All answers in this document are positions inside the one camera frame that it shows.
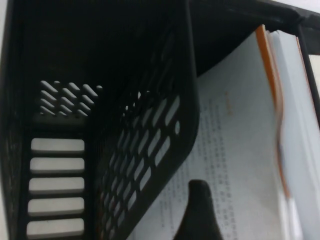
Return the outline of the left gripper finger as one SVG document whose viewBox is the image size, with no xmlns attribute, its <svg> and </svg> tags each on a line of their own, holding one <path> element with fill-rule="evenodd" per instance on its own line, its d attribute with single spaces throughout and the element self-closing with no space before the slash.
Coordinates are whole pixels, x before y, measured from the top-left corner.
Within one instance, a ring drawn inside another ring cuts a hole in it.
<svg viewBox="0 0 320 240">
<path fill-rule="evenodd" d="M 188 202 L 174 236 L 176 240 L 222 240 L 208 183 L 192 179 L 188 183 Z"/>
</svg>

